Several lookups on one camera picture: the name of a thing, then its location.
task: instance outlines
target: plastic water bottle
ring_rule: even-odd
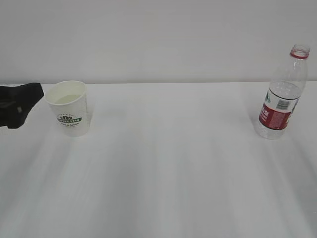
[[[267,139],[280,138],[288,125],[307,81],[310,47],[294,45],[289,60],[271,79],[255,130]]]

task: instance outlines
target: white paper cup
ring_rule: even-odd
[[[79,81],[56,84],[45,94],[66,135],[76,137],[88,132],[86,85]]]

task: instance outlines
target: white table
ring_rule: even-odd
[[[251,123],[267,88],[88,85],[79,138],[42,99],[0,131],[0,238],[317,237],[317,82],[274,141]]]

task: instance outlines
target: red bottle label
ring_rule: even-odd
[[[270,129],[283,130],[288,124],[298,99],[284,99],[269,90],[260,112],[260,122]]]

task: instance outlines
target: cup rim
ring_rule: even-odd
[[[63,104],[51,103],[51,102],[49,102],[49,101],[46,99],[48,93],[49,93],[51,90],[53,90],[56,86],[58,86],[58,85],[60,85],[60,84],[63,84],[63,83],[69,83],[69,82],[80,83],[80,84],[82,84],[82,85],[84,86],[84,92],[80,95],[79,98],[77,98],[77,99],[75,99],[74,101],[71,101],[71,102],[69,102],[69,103],[63,103]],[[48,104],[53,105],[53,106],[66,106],[66,105],[75,103],[75,102],[77,102],[78,100],[80,100],[80,99],[86,94],[86,91],[87,91],[86,84],[83,83],[83,82],[81,82],[81,81],[77,81],[77,80],[62,81],[62,82],[59,82],[59,83],[55,84],[52,88],[50,88],[50,89],[48,90],[48,92],[45,93],[44,100],[45,100]]]

